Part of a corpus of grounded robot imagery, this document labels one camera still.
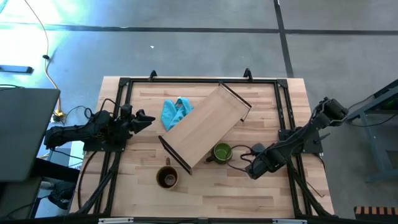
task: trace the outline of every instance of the green mug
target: green mug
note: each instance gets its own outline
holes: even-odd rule
[[[232,149],[226,143],[219,143],[211,149],[211,156],[206,162],[215,161],[218,164],[227,164],[232,159]]]

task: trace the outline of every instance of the gray floor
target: gray floor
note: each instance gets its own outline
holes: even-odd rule
[[[21,2],[10,1],[0,21],[35,22]],[[84,7],[77,0],[29,2],[49,24],[277,28],[271,0],[92,0]],[[288,29],[398,29],[393,0],[280,0],[280,6]],[[109,75],[149,75],[155,69],[165,76],[238,77],[249,67],[256,77],[287,76],[279,34],[51,31],[49,37],[49,74],[62,91],[65,111],[95,108],[102,78]],[[312,107],[324,96],[349,106],[398,77],[398,36],[288,35],[287,42],[294,77],[305,79]],[[42,31],[0,30],[0,43],[0,62],[35,68],[31,75],[0,73],[0,83],[52,87],[42,71]],[[84,122],[78,111],[67,124]],[[394,130],[395,124],[383,126]],[[354,218],[356,205],[398,207],[397,180],[364,182],[377,172],[364,130],[343,125],[323,132],[331,133],[323,148],[336,214]]]

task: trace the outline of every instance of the mug handle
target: mug handle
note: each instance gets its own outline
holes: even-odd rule
[[[210,156],[209,158],[206,159],[206,162],[212,162],[214,161],[214,156]]]

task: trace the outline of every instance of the wooden table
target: wooden table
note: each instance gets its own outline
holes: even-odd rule
[[[97,110],[105,98],[115,99],[120,77],[104,77]],[[310,116],[304,80],[289,78],[289,92],[297,126],[304,125]],[[231,146],[245,144],[252,146],[261,142],[265,146],[277,141],[280,129],[276,111],[275,93],[269,84],[231,84],[228,86],[252,105],[244,123],[238,122],[220,142]],[[193,106],[208,96],[217,84],[211,83],[135,83],[132,88],[131,104],[134,112],[144,109],[155,116],[151,126],[133,136],[127,142],[119,166],[118,180],[113,201],[112,216],[130,217],[218,217],[218,218],[290,218],[294,217],[286,167],[275,173],[266,173],[257,180],[251,180],[245,173],[215,163],[206,164],[206,156],[193,168],[193,175],[185,172],[170,157],[159,142],[158,135],[166,130],[160,120],[163,102],[177,97],[187,97]],[[284,94],[280,91],[284,114]],[[104,107],[112,111],[113,105]],[[247,166],[239,155],[245,148],[236,148],[231,164]],[[103,152],[97,153],[88,164],[81,188],[84,203],[98,185]],[[179,173],[177,186],[164,190],[157,185],[155,175],[165,165],[166,157]],[[322,163],[313,155],[304,154],[303,164],[307,181],[324,197],[314,196],[333,213],[328,184]],[[304,212],[303,198],[298,190],[300,208]],[[77,210],[77,194],[73,199],[71,212]],[[103,197],[104,207],[107,193]]]

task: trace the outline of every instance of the blue towel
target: blue towel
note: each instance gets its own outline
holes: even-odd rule
[[[172,129],[191,110],[193,110],[193,107],[189,103],[188,98],[179,98],[175,104],[171,100],[165,100],[162,111],[162,122],[166,130],[169,131]]]

